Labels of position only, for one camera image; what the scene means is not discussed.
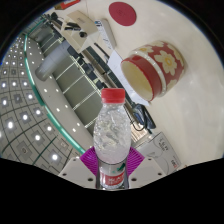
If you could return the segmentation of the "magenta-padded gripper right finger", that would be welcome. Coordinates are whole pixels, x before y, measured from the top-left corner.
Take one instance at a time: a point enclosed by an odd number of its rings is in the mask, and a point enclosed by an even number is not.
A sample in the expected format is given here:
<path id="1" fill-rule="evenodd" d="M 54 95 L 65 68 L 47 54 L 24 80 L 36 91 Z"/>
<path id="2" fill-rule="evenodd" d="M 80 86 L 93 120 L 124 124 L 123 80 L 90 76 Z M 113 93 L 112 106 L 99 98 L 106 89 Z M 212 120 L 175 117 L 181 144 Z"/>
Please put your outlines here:
<path id="1" fill-rule="evenodd" d="M 126 174 L 130 189 L 140 188 L 165 176 L 164 171 L 152 157 L 144 157 L 131 148 L 126 160 Z"/>

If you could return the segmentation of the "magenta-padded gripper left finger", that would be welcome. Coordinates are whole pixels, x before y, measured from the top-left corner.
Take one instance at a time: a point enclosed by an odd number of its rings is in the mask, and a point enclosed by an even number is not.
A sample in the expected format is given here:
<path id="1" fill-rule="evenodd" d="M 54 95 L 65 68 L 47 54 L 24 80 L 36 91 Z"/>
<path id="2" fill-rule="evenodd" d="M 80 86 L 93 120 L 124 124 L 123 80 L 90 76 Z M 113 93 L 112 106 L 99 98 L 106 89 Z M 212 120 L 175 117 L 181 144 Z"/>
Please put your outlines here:
<path id="1" fill-rule="evenodd" d="M 72 157 L 59 173 L 59 177 L 90 189 L 96 188 L 97 175 L 98 159 L 94 148 L 88 149 L 80 157 Z"/>

